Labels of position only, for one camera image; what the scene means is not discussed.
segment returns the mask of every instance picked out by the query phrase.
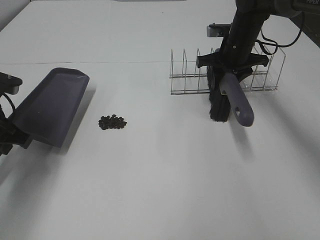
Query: white tabletop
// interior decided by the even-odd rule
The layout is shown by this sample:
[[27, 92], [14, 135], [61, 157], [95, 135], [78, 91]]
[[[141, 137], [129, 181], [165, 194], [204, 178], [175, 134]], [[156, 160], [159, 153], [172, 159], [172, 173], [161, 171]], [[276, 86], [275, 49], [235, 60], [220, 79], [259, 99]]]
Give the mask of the white tabletop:
[[[214, 2], [35, 1], [0, 32], [0, 71], [24, 81], [16, 105], [53, 68], [90, 76], [61, 149], [34, 141], [0, 158], [1, 240], [320, 238], [317, 46], [303, 34], [279, 91], [247, 95], [250, 128], [212, 122], [205, 94], [169, 93], [170, 48], [206, 51], [221, 41], [206, 25], [232, 20], [233, 1]], [[280, 43], [297, 31], [265, 25]], [[102, 131], [110, 114], [128, 125]]]

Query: clear acrylic rack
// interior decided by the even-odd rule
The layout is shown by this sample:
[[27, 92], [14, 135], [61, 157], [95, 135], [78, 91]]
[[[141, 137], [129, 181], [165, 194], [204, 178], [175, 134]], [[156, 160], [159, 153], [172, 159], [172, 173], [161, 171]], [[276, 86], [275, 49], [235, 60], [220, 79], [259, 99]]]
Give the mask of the clear acrylic rack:
[[[256, 54], [262, 54], [262, 52], [258, 52], [256, 47], [252, 51]], [[196, 56], [201, 56], [199, 48], [196, 51]], [[240, 83], [243, 91], [278, 90], [286, 54], [279, 48], [276, 54], [269, 56], [269, 59], [270, 61], [266, 67], [257, 65], [252, 68], [252, 75]], [[183, 49], [182, 61], [175, 61], [174, 52], [171, 50], [169, 78], [171, 79], [171, 95], [210, 93], [207, 81], [207, 67], [197, 68], [196, 60], [188, 61], [185, 49]]]

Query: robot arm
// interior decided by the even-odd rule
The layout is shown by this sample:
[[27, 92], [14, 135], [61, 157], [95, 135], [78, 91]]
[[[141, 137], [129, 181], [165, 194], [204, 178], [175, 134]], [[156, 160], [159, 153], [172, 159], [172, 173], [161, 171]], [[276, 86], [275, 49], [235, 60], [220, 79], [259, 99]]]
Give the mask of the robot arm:
[[260, 12], [293, 18], [300, 12], [320, 14], [320, 0], [236, 0], [242, 13]]
[[254, 113], [239, 83], [252, 73], [253, 66], [268, 65], [267, 56], [251, 53], [264, 22], [270, 15], [292, 18], [301, 12], [320, 14], [320, 0], [236, 0], [236, 6], [231, 26], [209, 26], [209, 35], [223, 37], [223, 41], [215, 53], [199, 56], [197, 66], [208, 66], [210, 117], [226, 122], [232, 110], [238, 122], [249, 127]]

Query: black cable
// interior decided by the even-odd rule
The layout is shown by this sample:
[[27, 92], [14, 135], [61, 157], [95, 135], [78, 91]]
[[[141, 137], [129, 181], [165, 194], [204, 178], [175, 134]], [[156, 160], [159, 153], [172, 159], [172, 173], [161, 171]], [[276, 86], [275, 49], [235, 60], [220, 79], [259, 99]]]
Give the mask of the black cable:
[[[275, 54], [278, 50], [278, 48], [288, 48], [288, 47], [291, 47], [293, 44], [295, 44], [298, 39], [300, 38], [301, 36], [301, 33], [303, 31], [303, 28], [305, 26], [305, 13], [304, 12], [301, 12], [302, 14], [302, 20], [301, 20], [301, 26], [300, 26], [300, 30], [299, 30], [299, 33], [298, 35], [296, 36], [295, 40], [293, 42], [291, 42], [290, 44], [287, 44], [287, 45], [279, 45], [276, 41], [272, 40], [272, 39], [269, 39], [267, 37], [264, 36], [262, 30], [261, 30], [261, 35], [262, 35], [262, 38], [265, 40], [265, 41], [269, 41], [269, 42], [272, 42], [272, 43], [269, 43], [269, 42], [264, 42], [264, 41], [260, 41], [260, 40], [256, 40], [256, 42], [259, 44], [261, 50], [267, 54], [267, 55], [272, 55], [272, 54]], [[274, 53], [268, 53], [267, 50], [265, 49], [264, 45], [268, 45], [268, 46], [273, 46], [275, 47], [275, 50], [274, 50]]]
[[16, 107], [15, 107], [14, 103], [12, 102], [12, 100], [10, 99], [10, 97], [8, 97], [7, 94], [3, 93], [2, 95], [8, 100], [9, 104], [11, 105], [12, 114], [11, 114], [10, 117], [8, 117], [8, 119], [12, 120], [15, 117], [15, 114], [16, 114]]

